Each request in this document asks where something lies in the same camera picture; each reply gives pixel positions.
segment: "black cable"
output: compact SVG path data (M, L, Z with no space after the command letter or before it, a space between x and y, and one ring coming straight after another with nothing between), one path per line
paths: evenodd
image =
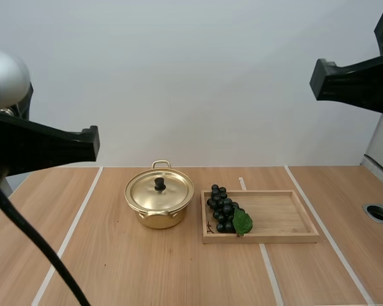
M34 242L34 244L44 253L45 257L51 262L58 274L63 278L65 283L71 289L72 293L77 298L81 305L89 305L87 298L85 297L74 278L64 266L63 262L59 259L58 255L51 249L51 246L44 240L44 238L28 223L27 220L17 211L17 209L11 204L9 199L3 194L0 189L0 209L6 214L6 216Z

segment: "wooden table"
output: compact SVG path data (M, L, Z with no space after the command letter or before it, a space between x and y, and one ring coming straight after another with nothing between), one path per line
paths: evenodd
M66 246L62 259L93 305L383 303L383 224L361 208L383 203L383 184L364 167L181 168L195 197L186 219L163 230L141 226L125 202L126 184L142 170L43 170L11 196L56 251ZM240 189L240 178L248 190L295 190L321 242L203 245L200 191ZM0 305L76 305L57 273L42 286L49 269L0 212Z

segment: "grape bunch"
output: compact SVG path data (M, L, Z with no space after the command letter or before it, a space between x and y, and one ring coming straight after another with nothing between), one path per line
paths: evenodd
M234 209L238 208L245 212L237 202L233 202L227 196L225 187L218 187L218 185L211 186L211 198L207 200L207 205L214 210L213 218L218 221L217 231L219 233L235 233L232 220L234 218Z

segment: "lid knob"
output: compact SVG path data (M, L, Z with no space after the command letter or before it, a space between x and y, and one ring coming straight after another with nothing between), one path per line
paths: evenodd
M158 177L154 180L154 190L163 191L166 189L165 179L163 177Z

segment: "green leaf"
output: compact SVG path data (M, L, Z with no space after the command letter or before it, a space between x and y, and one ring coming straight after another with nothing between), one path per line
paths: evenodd
M232 223L239 236L247 234L253 228L253 220L251 219L251 217L238 208L234 209L234 218L232 220Z

